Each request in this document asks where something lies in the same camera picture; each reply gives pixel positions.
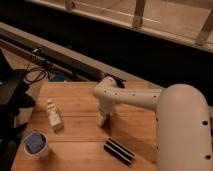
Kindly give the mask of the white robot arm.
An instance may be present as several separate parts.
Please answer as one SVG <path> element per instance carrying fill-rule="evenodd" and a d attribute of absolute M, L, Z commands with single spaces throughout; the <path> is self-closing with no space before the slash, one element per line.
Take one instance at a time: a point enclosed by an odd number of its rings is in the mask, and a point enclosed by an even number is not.
<path fill-rule="evenodd" d="M 213 171 L 213 146 L 208 104 L 187 84 L 165 89 L 126 89 L 107 76 L 93 88 L 99 101 L 99 124 L 116 102 L 155 112 L 157 171 Z"/>

